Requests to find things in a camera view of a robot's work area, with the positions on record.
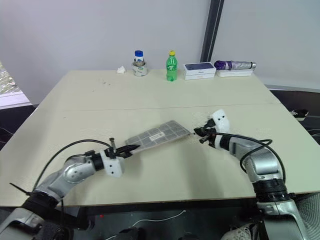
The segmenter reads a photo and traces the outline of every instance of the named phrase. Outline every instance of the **black cable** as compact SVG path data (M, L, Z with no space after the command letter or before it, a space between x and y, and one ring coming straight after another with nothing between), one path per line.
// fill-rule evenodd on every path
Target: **black cable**
M252 142L255 142L257 144L260 144L261 146L249 151L247 154L252 154L260 149L263 149L263 148L267 148L269 149L274 155L275 157L278 159L279 161L279 164L281 166L281 169L282 169L282 178L283 178L283 182L286 183L286 179L287 179L287 176L286 176L286 170L285 170L285 166L281 160L281 158L279 157L279 155L276 153L275 150L273 150L269 144L272 143L272 140L271 139L265 139L265 140L257 140L255 138L252 138L252 137L248 137L248 136L242 136L242 135L236 135L236 134L230 134L230 133L222 133L222 132L212 132L212 131L207 131L208 133L210 134L213 134L213 135L221 135L221 136L227 136L227 137L233 137L233 138L239 138L239 139L245 139L245 140L249 140L249 141L252 141ZM241 163L243 162L243 160L248 156L247 154L245 154L242 158L241 158Z
M65 205L64 205L64 200L61 199L61 227L64 228L65 226Z
M11 186L14 186L14 187L15 187L16 189L18 189L19 191L23 192L25 195L27 195L27 196L30 196L30 195L31 195L31 192L22 189L21 187L13 184L12 182L9 182L9 184L10 184Z
M104 142L104 141L99 141L99 140L94 140L94 139L83 139L83 140L79 140L79 141L74 141L66 146L64 146L63 148L61 148L59 151L57 151L51 158L50 160L46 163L46 165L44 166L43 170L41 171L39 177L36 179L35 181L35 184L33 186L33 191L37 188L38 186L38 183L40 181L40 179L42 178L43 174L45 173L47 167L49 166L49 164L55 159L55 157L57 155L59 155L62 151L64 151L65 149L73 146L73 145L76 145L76 144L79 144L79 143L86 143L86 142L93 142L93 143L98 143L98 144L102 144L102 145L105 145L107 146L108 148L111 148L110 144Z
M76 157L85 157L85 156L86 156L85 154L76 154L76 155L72 155L72 156L68 157L68 158L65 160L65 162L66 162L66 161L68 161L69 159L72 159L72 158L76 158Z
M264 149L266 146L268 146L268 145L270 145L271 143L272 143L272 140L271 139L264 139L264 140L260 140L260 142L268 142L268 143L264 143L264 144L262 144L261 146L259 146L259 147L257 147L257 148L255 148L255 149L253 149L253 150L251 150L251 151L249 151L249 152L247 152L245 155L243 155L242 156L242 158L240 159L240 167L241 167L241 169L245 172L245 173L247 173L247 171L246 171L246 169L244 168L244 160L248 157L248 156L250 156L251 154L253 154L254 152L256 152L256 151L259 151L260 149Z

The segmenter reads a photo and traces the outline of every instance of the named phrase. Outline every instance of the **green plastic bottle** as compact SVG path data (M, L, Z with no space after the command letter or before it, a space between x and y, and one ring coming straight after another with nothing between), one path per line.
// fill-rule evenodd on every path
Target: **green plastic bottle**
M166 79L171 82L177 79L178 73L178 61L175 56L176 52L171 50L166 61Z

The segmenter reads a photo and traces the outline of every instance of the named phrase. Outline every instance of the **white wall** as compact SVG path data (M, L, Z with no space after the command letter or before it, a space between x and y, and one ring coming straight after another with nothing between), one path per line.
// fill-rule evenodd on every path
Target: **white wall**
M256 61L267 85L320 91L319 0L225 0L216 60Z
M200 60L210 0L1 0L0 60L38 104L70 70Z

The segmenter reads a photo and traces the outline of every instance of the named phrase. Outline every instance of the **table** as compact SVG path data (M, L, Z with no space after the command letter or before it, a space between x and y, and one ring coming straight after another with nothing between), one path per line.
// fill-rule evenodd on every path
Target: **table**
M256 76L168 82L165 70L145 77L115 71L71 71L57 84L0 152L0 206L19 206L26 196L12 182L31 190L49 158L80 139L117 146L150 128L176 120L188 130L202 126L209 114L224 109L231 132L273 139L287 172L288 191L320 191L320 148L305 129ZM189 136L125 160L121 178L99 171L65 198L68 206L97 206L184 200L254 197L239 161L224 150ZM81 143L67 149L44 176L60 169L66 158L103 149Z

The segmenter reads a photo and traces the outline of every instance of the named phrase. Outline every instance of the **white box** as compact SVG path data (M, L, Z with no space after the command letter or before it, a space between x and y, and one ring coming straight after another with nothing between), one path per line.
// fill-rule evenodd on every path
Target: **white box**
M183 65L185 80L213 78L216 68L211 62L199 62Z
M185 80L193 80L193 79L209 79L213 78L215 76L214 73L208 73L208 74L197 74L197 75L185 75Z
M219 77L245 77L251 76L254 69L243 69L243 70L217 70L216 74Z

